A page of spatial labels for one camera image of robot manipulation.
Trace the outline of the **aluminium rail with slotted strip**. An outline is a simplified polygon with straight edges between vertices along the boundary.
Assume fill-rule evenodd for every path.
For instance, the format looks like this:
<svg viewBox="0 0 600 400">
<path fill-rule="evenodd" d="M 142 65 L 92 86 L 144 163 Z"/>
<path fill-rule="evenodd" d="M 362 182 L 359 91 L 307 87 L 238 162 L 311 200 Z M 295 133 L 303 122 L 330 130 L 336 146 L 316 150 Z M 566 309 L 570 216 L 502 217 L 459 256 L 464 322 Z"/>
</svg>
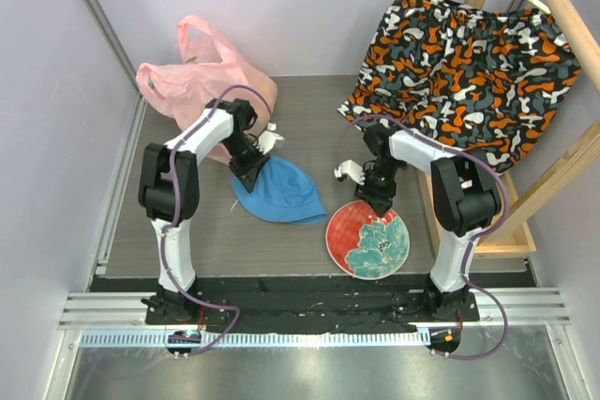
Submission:
<svg viewBox="0 0 600 400">
<path fill-rule="evenodd" d="M 501 302 L 508 325 L 541 327 L 550 330 L 570 323 L 561 294 L 554 288 L 494 289 Z M 141 292 L 74 293 L 59 319 L 58 329 L 77 332 L 75 345 L 81 348 L 194 348 L 177 331 L 190 331 L 190 325 L 147 325 Z M 414 320 L 411 332 L 396 325 L 390 332 L 343 332 L 338 325 L 332 332 L 241 333 L 239 328 L 227 333 L 219 348 L 342 348 L 342 347 L 422 347 L 430 334 L 448 324 Z"/>
</svg>

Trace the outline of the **orange camouflage patterned shorts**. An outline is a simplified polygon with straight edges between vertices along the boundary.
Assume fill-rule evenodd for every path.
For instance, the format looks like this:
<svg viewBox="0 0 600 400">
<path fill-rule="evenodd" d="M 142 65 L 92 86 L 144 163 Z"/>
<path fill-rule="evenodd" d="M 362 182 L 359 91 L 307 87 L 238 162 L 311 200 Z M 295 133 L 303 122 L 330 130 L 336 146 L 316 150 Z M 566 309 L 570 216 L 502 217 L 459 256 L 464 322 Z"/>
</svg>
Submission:
<svg viewBox="0 0 600 400">
<path fill-rule="evenodd" d="M 359 127 L 392 116 L 506 172 L 534 147 L 581 66 L 554 18 L 452 0 L 394 0 L 339 107 Z"/>
</svg>

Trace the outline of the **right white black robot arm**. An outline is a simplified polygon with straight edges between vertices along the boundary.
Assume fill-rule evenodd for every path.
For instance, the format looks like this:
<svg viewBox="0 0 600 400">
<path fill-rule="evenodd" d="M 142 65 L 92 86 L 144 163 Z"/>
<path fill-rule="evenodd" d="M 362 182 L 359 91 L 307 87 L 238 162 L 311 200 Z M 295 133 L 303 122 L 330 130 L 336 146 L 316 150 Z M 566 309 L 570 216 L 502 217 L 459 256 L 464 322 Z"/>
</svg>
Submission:
<svg viewBox="0 0 600 400">
<path fill-rule="evenodd" d="M 423 306 L 432 319 L 447 319 L 467 302 L 474 249 L 501 212 L 505 190 L 497 185 L 499 177 L 481 155 L 444 146 L 416 131 L 395 131 L 376 122 L 365 129 L 363 140 L 375 160 L 356 180 L 355 196 L 377 216 L 392 207 L 397 170 L 412 166 L 430 178 L 442 239 L 426 277 Z"/>
</svg>

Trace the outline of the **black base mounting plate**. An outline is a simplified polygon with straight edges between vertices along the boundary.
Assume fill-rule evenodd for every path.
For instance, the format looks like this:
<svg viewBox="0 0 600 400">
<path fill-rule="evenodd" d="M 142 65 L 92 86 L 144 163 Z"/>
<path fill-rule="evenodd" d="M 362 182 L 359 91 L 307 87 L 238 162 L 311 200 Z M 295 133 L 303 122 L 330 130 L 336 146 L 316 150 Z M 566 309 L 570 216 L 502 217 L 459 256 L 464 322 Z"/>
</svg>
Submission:
<svg viewBox="0 0 600 400">
<path fill-rule="evenodd" d="M 221 333 L 324 334 L 408 332 L 419 323 L 476 322 L 473 294 L 428 309 L 424 275 L 360 280 L 344 275 L 199 278 L 195 304 L 164 289 L 142 299 L 149 325 L 202 325 Z"/>
</svg>

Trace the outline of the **red teal floral plate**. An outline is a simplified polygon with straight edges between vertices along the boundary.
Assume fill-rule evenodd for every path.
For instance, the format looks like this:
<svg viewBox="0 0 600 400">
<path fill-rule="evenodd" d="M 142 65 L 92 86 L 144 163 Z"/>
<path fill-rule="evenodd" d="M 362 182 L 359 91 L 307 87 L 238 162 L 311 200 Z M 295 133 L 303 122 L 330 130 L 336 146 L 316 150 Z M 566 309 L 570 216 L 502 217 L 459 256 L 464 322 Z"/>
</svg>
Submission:
<svg viewBox="0 0 600 400">
<path fill-rule="evenodd" d="M 395 274 L 410 253 L 410 235 L 394 210 L 382 217 L 364 201 L 340 207 L 330 218 L 325 244 L 332 261 L 360 280 L 381 280 Z"/>
</svg>

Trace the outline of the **pink plastic bag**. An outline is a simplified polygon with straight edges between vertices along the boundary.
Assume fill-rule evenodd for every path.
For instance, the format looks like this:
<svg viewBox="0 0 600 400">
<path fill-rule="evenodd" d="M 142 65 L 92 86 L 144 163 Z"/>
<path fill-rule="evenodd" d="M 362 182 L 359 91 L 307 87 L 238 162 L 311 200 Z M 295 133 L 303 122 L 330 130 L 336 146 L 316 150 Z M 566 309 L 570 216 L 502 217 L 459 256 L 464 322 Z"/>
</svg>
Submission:
<svg viewBox="0 0 600 400">
<path fill-rule="evenodd" d="M 258 118 L 249 133 L 259 137 L 271 122 L 278 95 L 275 82 L 205 19 L 186 16 L 177 24 L 177 35 L 180 64 L 143 63 L 138 68 L 136 82 L 145 100 L 185 130 L 201 117 L 209 101 L 233 85 L 224 99 L 251 103 Z"/>
</svg>

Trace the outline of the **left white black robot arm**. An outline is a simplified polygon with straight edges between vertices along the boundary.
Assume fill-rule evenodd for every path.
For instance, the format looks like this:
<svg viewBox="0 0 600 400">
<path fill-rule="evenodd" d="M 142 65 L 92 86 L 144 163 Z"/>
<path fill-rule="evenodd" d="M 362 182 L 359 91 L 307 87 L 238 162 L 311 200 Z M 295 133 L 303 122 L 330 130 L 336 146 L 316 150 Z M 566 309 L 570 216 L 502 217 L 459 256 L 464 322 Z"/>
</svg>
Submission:
<svg viewBox="0 0 600 400">
<path fill-rule="evenodd" d="M 216 146 L 224 145 L 231 156 L 232 175 L 243 190 L 252 192 L 269 159 L 247 135 L 257 119 L 247 100 L 214 99 L 179 136 L 144 149 L 138 201 L 151 220 L 160 261 L 157 292 L 142 301 L 150 319 L 188 324 L 204 307 L 197 298 L 189 236 L 201 199 L 199 165 Z"/>
</svg>

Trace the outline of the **blue bucket hat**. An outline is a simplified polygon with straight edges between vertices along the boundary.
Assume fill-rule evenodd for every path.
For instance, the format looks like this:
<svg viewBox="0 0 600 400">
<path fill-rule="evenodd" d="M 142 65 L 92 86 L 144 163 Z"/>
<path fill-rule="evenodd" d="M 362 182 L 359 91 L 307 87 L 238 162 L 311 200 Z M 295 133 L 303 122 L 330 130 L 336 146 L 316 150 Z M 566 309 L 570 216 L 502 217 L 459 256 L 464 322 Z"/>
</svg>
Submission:
<svg viewBox="0 0 600 400">
<path fill-rule="evenodd" d="M 235 176 L 231 182 L 238 202 L 263 221 L 310 225 L 327 217 L 313 178 L 280 156 L 271 156 L 262 167 L 252 192 Z"/>
</svg>

